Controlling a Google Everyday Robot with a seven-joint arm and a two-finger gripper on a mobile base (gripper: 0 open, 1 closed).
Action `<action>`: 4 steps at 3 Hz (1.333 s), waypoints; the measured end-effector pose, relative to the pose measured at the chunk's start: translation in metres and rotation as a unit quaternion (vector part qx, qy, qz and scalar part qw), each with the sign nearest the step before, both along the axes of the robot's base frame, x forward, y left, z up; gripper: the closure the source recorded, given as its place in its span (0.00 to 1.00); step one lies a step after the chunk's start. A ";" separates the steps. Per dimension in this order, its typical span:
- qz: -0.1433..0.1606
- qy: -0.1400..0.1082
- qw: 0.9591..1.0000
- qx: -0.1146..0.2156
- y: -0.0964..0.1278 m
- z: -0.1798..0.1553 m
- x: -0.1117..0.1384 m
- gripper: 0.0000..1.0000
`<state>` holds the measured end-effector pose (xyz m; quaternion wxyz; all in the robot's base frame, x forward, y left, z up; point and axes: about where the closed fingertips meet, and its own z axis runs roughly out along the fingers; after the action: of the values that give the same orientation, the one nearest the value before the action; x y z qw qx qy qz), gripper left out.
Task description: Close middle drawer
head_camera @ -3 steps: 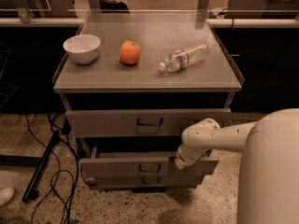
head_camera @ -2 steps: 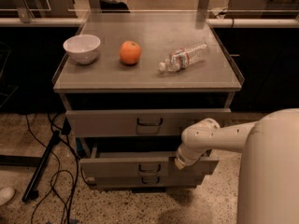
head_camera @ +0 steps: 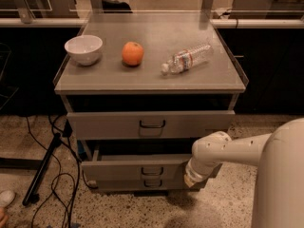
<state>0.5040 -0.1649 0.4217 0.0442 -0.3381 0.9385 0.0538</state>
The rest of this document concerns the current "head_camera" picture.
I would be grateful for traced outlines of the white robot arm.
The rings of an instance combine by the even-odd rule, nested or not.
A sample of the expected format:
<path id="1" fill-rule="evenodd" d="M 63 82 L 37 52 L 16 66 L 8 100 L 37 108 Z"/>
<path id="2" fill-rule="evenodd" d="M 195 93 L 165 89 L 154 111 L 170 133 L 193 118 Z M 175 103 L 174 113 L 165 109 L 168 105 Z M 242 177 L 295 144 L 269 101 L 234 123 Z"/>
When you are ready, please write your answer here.
<path id="1" fill-rule="evenodd" d="M 218 131 L 196 140 L 184 182 L 203 182 L 224 162 L 257 168 L 252 228 L 304 228 L 303 118 L 270 134 L 233 140 Z"/>

